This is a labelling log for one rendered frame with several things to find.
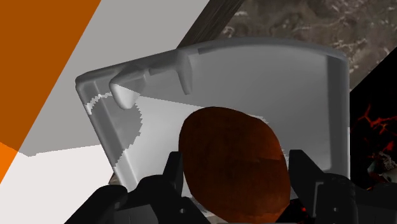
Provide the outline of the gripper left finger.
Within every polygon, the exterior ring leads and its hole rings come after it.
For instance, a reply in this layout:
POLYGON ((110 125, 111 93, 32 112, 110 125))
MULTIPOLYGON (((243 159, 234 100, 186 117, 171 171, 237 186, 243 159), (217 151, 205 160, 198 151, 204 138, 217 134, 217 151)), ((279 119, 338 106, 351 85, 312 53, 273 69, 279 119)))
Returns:
POLYGON ((131 192, 98 188, 64 224, 211 224, 182 189, 183 158, 173 151, 162 174, 143 178, 131 192))

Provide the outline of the grey sink basin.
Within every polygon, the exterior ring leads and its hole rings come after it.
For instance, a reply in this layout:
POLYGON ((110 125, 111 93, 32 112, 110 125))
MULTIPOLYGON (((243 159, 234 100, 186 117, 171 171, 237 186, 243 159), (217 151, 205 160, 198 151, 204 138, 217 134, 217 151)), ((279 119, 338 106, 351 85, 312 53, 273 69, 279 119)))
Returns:
POLYGON ((232 108, 266 121, 284 151, 349 176, 349 62, 332 48, 230 38, 89 71, 76 91, 120 183, 162 173, 185 118, 232 108))

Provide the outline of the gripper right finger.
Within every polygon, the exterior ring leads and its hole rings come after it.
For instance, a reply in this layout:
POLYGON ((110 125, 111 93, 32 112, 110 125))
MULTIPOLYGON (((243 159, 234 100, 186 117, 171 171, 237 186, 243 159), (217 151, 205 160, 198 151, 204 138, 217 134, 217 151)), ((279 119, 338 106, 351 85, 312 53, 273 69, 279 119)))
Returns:
POLYGON ((397 175, 369 172, 370 186, 322 171, 303 150, 290 150, 296 198, 278 218, 294 224, 397 224, 397 175))

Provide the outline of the brown potato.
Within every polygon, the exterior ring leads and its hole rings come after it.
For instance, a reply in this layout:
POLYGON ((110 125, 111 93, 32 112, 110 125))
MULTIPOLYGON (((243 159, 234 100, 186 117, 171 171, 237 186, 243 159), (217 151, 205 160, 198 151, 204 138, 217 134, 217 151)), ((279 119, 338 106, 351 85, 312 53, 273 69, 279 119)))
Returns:
POLYGON ((281 145, 259 118, 220 107, 199 109, 179 134, 193 197, 227 222, 273 223, 289 205, 281 145))

